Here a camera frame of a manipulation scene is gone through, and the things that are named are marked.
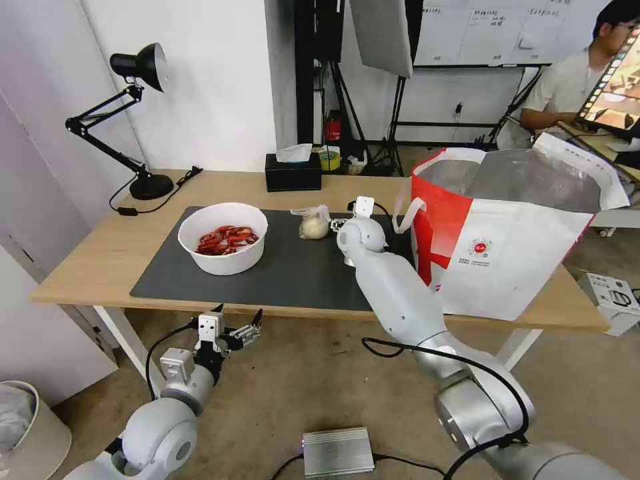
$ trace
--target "white shirt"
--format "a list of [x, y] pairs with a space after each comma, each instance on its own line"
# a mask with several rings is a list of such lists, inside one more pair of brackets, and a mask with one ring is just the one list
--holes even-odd
[[604, 73], [589, 66], [589, 52], [570, 55], [547, 68], [523, 108], [551, 113], [578, 112]]

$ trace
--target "black tissue box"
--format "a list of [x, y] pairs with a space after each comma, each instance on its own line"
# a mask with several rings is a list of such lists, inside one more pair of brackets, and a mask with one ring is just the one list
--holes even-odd
[[274, 153], [267, 154], [265, 162], [267, 191], [320, 190], [322, 164], [320, 155], [311, 152], [309, 160], [298, 163], [278, 162]]

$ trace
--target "tissue box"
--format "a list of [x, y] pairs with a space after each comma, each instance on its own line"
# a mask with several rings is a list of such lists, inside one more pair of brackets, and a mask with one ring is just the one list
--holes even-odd
[[322, 164], [320, 156], [312, 152], [309, 160], [299, 163], [281, 163], [274, 153], [267, 154], [265, 162], [267, 191], [320, 190]]
[[624, 280], [587, 273], [578, 284], [611, 322], [607, 335], [619, 337], [640, 321], [640, 307]]

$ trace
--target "desk lamp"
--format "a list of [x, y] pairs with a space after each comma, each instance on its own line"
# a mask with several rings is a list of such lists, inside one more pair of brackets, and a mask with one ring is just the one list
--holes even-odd
[[[148, 86], [160, 92], [164, 91], [167, 86], [167, 61], [165, 60], [165, 54], [159, 43], [152, 43], [140, 50], [137, 55], [114, 53], [109, 60], [109, 64], [111, 65], [111, 69], [116, 74], [122, 76], [130, 85], [122, 90], [122, 92], [96, 105], [94, 108], [81, 113], [77, 117], [67, 119], [65, 126], [70, 132], [78, 135], [100, 151], [120, 162], [126, 168], [135, 172], [137, 178], [129, 187], [133, 198], [138, 200], [152, 200], [164, 197], [173, 190], [173, 181], [169, 177], [148, 172], [143, 162], [132, 159], [112, 149], [90, 134], [89, 130], [142, 100], [144, 87], [138, 84], [138, 78], [144, 80]], [[105, 113], [96, 113], [98, 110], [126, 95], [131, 98], [129, 102], [120, 105], [114, 110]]]

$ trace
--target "white cardboard box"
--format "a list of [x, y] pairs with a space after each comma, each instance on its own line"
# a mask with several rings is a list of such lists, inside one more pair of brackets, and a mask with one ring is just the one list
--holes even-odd
[[586, 273], [578, 284], [611, 323], [606, 334], [619, 337], [640, 321], [640, 306], [624, 280]]

